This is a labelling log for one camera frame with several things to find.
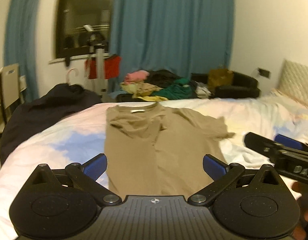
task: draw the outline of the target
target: metal screw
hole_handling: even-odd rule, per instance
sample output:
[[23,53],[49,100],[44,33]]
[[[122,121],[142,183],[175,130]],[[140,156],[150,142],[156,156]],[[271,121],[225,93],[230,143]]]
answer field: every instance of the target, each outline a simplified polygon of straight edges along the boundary
[[117,201],[119,201],[119,197],[116,196],[116,195],[106,195],[103,200],[106,202],[106,203],[115,203]]
[[193,195],[191,197],[191,200],[195,203],[202,203],[204,201],[206,201],[206,197],[203,195]]

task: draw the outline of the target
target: bedspread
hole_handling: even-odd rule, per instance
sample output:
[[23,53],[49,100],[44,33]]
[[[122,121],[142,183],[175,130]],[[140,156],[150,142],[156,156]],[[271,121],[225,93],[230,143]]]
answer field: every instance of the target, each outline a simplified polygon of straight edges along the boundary
[[[243,137],[251,131],[273,139],[277,133],[308,142],[308,109],[276,103],[273,97],[246,100],[188,99],[161,102],[164,106],[186,107],[212,117],[224,116],[228,130],[236,135],[221,141],[228,163],[238,162],[247,168],[259,168],[267,159],[244,147]],[[0,171],[0,239],[12,240],[16,233],[8,209],[23,183],[40,163],[51,169],[63,169],[72,162],[84,163],[103,152],[106,109],[116,103],[98,104],[67,117],[25,141],[8,157]],[[142,106],[148,103],[121,103]],[[291,180],[285,179],[288,185]],[[104,173],[98,180],[108,186]]]

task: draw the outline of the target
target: ribbed black surface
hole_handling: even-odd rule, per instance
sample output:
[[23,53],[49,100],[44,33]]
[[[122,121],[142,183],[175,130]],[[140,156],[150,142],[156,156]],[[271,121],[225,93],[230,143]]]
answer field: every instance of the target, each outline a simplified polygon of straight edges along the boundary
[[240,240],[222,228],[205,207],[187,204],[181,196],[130,196],[106,207],[96,222],[67,240]]

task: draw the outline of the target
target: black circular cover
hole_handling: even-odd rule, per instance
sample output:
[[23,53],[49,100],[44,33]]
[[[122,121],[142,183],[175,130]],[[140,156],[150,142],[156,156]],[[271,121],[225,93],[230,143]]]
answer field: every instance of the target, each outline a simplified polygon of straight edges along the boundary
[[289,192],[249,187],[223,192],[214,202],[213,213],[228,230],[256,239],[291,234],[300,216]]
[[71,187],[36,184],[20,191],[10,207],[15,230],[29,238],[67,238],[84,230],[96,216],[92,196]]

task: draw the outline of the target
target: blue curtain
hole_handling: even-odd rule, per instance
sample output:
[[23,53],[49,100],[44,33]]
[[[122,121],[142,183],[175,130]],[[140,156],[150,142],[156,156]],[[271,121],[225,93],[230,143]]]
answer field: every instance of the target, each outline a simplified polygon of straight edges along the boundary
[[26,75],[25,101],[38,98],[36,82],[36,15],[39,0],[11,0],[6,23],[4,65],[18,63]]
[[114,0],[113,6],[110,53],[122,61],[111,90],[140,69],[189,78],[229,64],[234,0]]

